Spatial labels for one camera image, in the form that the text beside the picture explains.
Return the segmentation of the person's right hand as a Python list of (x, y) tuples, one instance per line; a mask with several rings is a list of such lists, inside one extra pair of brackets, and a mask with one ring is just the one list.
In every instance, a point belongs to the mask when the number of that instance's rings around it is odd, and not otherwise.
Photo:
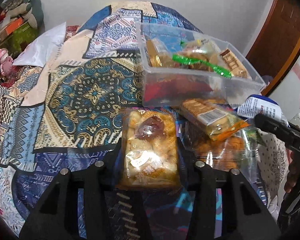
[(286, 193), (290, 193), (293, 187), (296, 185), (296, 181), (299, 176), (300, 164), (295, 159), (294, 152), (290, 153), (291, 162), (288, 167), (287, 180), (284, 185), (284, 190)]

